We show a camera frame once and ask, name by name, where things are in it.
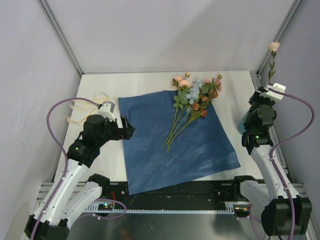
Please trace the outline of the cream single rose stem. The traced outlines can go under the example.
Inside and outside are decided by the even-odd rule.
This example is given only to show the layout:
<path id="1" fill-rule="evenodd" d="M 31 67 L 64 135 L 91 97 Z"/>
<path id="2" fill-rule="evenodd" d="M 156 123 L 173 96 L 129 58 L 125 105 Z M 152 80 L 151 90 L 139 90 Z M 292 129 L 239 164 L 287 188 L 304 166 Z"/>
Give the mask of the cream single rose stem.
<path id="1" fill-rule="evenodd" d="M 271 60 L 269 61 L 269 70 L 268 70 L 268 82 L 271 83 L 272 77 L 276 73 L 276 56 L 280 47 L 280 43 L 278 41 L 273 41 L 268 46 L 268 51 L 271 54 Z"/>

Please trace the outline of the orange rose spray stem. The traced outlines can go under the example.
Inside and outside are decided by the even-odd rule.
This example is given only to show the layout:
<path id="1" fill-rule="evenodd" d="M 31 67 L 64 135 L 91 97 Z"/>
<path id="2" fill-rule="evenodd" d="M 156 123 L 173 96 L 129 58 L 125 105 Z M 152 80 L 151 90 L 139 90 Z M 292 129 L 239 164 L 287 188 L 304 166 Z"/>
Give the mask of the orange rose spray stem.
<path id="1" fill-rule="evenodd" d="M 191 122 L 205 118 L 208 115 L 207 108 L 219 95 L 219 90 L 213 88 L 203 92 L 201 89 L 199 94 L 192 95 L 185 90 L 178 90 L 177 95 L 174 96 L 175 108 L 173 115 L 172 127 L 163 144 L 166 146 L 166 152 L 169 153 L 172 143 L 175 138 L 187 127 Z"/>

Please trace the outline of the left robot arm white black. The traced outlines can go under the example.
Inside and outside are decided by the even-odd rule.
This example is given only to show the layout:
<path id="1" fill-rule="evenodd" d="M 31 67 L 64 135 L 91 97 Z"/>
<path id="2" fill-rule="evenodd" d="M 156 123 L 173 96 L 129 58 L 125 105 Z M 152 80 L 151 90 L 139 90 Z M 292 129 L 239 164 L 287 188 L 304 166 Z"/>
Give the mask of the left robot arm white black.
<path id="1" fill-rule="evenodd" d="M 65 240 L 72 225 L 92 202 L 105 200 L 110 196 L 110 179 L 93 174 L 83 189 L 72 196 L 80 178 L 86 174 L 101 147 L 108 141 L 129 140 L 135 128 L 126 116 L 120 117 L 122 127 L 116 120 L 99 114 L 90 115 L 83 124 L 83 130 L 69 146 L 67 161 L 59 179 L 54 182 L 42 203 L 29 216 L 25 234 L 31 240 Z"/>

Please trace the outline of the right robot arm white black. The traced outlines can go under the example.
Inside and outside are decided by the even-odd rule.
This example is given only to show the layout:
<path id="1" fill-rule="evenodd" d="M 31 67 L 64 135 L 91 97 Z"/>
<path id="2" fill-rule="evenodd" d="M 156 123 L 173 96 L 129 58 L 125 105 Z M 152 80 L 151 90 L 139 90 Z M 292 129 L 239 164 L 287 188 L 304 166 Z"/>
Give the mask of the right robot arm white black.
<path id="1" fill-rule="evenodd" d="M 273 106 L 288 94 L 284 85 L 274 83 L 259 87 L 249 100 L 250 108 L 242 119 L 241 144 L 259 168 L 265 187 L 252 176 L 236 176 L 231 196 L 246 198 L 260 214 L 264 232 L 269 237 L 304 235 L 312 212 L 308 197 L 302 197 L 285 174 L 270 135 L 277 112 Z"/>

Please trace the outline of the cream printed ribbon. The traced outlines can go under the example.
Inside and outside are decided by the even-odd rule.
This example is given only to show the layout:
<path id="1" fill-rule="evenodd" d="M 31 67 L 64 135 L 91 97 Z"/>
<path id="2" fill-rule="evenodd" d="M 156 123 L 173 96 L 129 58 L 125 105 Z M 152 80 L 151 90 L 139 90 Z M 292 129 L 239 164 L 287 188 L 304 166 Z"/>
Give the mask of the cream printed ribbon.
<path id="1" fill-rule="evenodd" d="M 108 100 L 109 96 L 106 93 L 96 94 L 93 98 L 93 102 L 99 105 L 107 102 Z M 81 119 L 72 119 L 68 116 L 66 121 L 72 125 L 82 126 L 87 117 L 98 113 L 97 106 L 84 100 L 72 100 L 69 102 L 69 107 L 75 112 L 85 112 L 85 115 Z"/>

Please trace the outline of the blue flower bouquet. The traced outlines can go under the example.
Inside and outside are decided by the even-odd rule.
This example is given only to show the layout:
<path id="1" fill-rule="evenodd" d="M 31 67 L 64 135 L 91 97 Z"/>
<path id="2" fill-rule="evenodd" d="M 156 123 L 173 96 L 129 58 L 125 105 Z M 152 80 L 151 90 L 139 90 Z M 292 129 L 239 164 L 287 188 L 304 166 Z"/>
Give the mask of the blue flower bouquet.
<path id="1" fill-rule="evenodd" d="M 170 147 L 175 91 L 160 91 L 118 100 L 121 115 L 135 128 L 124 141 L 128 192 L 157 190 L 240 167 L 234 147 L 212 105 L 207 116 L 183 121 Z"/>

